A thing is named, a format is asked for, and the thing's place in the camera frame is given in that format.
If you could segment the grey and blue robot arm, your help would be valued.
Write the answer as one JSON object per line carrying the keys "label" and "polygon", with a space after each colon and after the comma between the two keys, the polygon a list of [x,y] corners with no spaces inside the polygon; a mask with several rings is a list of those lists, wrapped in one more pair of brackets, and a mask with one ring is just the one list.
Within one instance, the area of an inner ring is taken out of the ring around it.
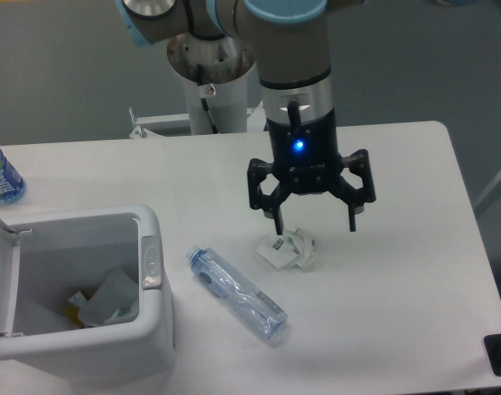
{"label": "grey and blue robot arm", "polygon": [[355,217],[376,195],[369,153],[341,156],[332,101],[327,15],[347,1],[119,1],[139,45],[168,42],[174,70],[197,87],[208,128],[215,87],[255,67],[273,162],[248,165],[249,205],[282,232],[291,195],[331,193]]}

